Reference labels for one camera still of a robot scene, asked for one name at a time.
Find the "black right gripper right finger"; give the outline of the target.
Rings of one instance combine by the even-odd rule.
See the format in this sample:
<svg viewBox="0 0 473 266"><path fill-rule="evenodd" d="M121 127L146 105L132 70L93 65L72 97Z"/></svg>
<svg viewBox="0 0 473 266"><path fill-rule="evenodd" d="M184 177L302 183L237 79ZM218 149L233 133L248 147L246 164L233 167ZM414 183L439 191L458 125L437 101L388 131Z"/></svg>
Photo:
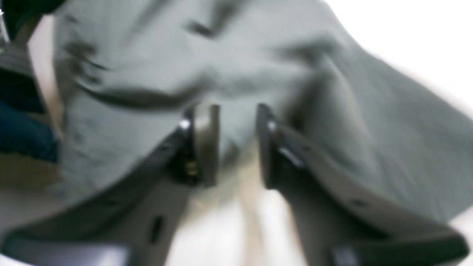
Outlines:
<svg viewBox="0 0 473 266"><path fill-rule="evenodd" d="M310 266L456 266L470 253L456 229L351 181L266 104L257 133L265 187L288 202Z"/></svg>

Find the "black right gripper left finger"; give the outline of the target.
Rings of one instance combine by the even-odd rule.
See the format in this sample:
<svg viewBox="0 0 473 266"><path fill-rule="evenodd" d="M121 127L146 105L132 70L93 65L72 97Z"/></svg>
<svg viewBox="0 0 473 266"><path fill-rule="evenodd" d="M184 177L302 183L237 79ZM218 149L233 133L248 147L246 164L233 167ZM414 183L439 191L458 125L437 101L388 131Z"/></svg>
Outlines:
<svg viewBox="0 0 473 266"><path fill-rule="evenodd" d="M196 187L216 184L215 104L177 128L122 180L66 211L8 232L1 258L27 266L162 266Z"/></svg>

